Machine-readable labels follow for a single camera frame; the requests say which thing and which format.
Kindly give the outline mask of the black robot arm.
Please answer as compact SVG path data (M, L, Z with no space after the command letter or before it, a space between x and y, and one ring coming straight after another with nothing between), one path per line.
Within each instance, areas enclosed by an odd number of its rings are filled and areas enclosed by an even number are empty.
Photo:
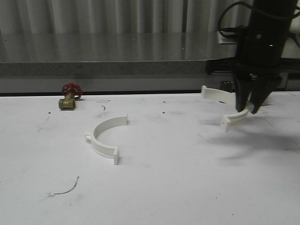
M237 5L251 10L248 25L222 28L223 17ZM236 53L231 58L207 61L206 73L232 72L238 112L251 104L251 113L257 113L264 100L282 82L280 73L300 68L299 60L282 57L287 39L297 40L290 26L299 15L300 8L295 0L255 0L251 5L238 1L221 14L218 31L224 38L237 39Z

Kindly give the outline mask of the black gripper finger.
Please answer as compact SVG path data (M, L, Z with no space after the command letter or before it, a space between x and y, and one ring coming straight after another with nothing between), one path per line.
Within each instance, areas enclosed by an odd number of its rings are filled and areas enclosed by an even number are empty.
M281 76L261 76L254 83L251 93L251 103L253 104L252 114L256 114L267 99L271 92L273 92L281 84Z
M236 93L235 108L238 112L241 112L246 108L253 81L250 77L234 75L233 82Z

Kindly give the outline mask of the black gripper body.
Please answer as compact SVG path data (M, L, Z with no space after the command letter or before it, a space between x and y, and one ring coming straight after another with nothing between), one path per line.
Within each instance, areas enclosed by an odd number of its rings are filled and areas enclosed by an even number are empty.
M237 29L237 48L234 57L206 62L206 73L217 71L244 72L258 76L299 70L300 60L283 58L282 53L288 38L298 45L296 34L290 25L249 25Z

